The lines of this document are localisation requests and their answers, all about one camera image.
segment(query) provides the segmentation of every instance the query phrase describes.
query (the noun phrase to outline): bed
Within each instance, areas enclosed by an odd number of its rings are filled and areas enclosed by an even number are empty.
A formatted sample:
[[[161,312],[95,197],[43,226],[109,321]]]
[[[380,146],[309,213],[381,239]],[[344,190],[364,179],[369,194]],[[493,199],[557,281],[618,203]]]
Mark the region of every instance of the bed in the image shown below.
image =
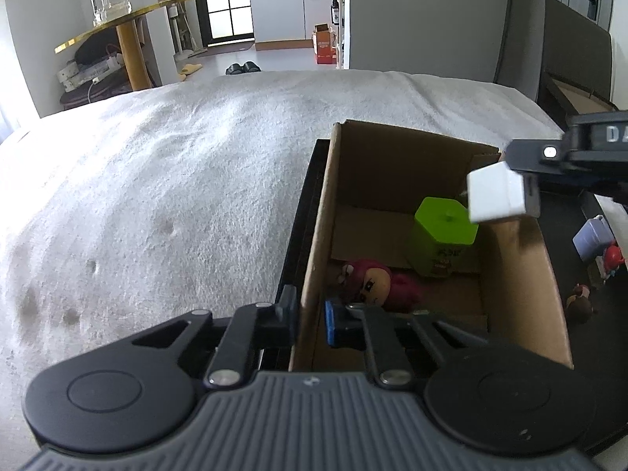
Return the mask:
[[[20,401],[38,371],[194,308],[272,299],[315,141],[345,119],[498,147],[560,134],[514,89],[324,71],[191,78],[0,145],[0,469],[37,450]]]

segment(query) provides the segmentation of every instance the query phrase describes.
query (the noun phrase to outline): stuffed doll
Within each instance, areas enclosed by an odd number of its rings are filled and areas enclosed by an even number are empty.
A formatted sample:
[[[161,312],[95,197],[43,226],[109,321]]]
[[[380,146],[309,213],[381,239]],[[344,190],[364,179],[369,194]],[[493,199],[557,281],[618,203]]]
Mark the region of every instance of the stuffed doll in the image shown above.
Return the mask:
[[[567,298],[564,316],[567,324],[584,324],[596,313],[589,301],[591,291],[586,285],[578,283]]]
[[[422,301],[425,288],[404,274],[393,273],[379,262],[347,262],[338,276],[344,303],[379,305],[385,311],[407,313]]]

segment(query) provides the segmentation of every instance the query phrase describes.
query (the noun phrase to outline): cardboard flap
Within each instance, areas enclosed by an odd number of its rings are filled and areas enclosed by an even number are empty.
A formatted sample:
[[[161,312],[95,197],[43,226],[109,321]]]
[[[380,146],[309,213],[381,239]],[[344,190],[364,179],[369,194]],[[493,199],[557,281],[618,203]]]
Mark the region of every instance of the cardboard flap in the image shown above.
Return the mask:
[[[572,367],[563,304],[536,220],[480,225],[479,234],[489,330]]]
[[[299,336],[290,360],[290,369],[311,370],[318,334],[318,316],[321,305],[322,289],[325,283],[327,259],[332,242],[334,215],[336,211],[336,184],[338,161],[340,159],[340,124],[334,126],[332,142],[329,147],[325,179],[321,189],[316,225],[312,236],[312,247],[308,258],[308,267],[301,292],[301,321]]]
[[[480,168],[484,168],[489,164],[494,164],[499,161],[501,157],[501,152],[479,153],[471,158],[471,163],[469,164],[467,173],[472,172],[473,170],[479,170]]]
[[[474,156],[498,153],[488,145],[392,125],[348,120],[341,133],[338,202],[389,212],[413,214],[426,196],[455,198]]]

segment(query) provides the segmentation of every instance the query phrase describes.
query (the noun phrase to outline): cardboard box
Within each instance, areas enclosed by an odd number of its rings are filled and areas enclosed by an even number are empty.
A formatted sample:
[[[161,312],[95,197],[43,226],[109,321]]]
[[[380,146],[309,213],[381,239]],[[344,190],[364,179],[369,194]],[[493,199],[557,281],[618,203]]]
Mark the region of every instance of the cardboard box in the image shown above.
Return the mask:
[[[411,272],[404,242],[423,198],[454,198],[465,189],[470,170],[498,157],[494,147],[424,131],[350,120],[335,124],[293,370],[363,369],[361,353],[331,349],[325,339],[323,301],[341,263],[372,258]],[[536,220],[481,225],[473,249],[462,269],[432,280],[425,308],[485,326],[572,366],[562,303]]]
[[[314,55],[317,64],[335,64],[336,48],[334,43],[334,33],[329,25],[316,25],[312,34],[314,44]]]

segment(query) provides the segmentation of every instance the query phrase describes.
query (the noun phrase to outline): slipper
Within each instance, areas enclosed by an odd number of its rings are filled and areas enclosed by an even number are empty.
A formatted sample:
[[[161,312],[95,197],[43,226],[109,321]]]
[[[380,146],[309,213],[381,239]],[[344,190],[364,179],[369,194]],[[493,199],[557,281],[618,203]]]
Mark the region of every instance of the slipper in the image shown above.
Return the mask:
[[[244,68],[240,64],[231,64],[225,71],[225,75],[243,74]]]
[[[243,70],[245,73],[259,73],[262,71],[262,69],[260,69],[257,65],[255,65],[255,63],[253,62],[246,62],[243,66],[242,66]]]
[[[203,64],[185,64],[179,74],[190,75],[203,68]]]

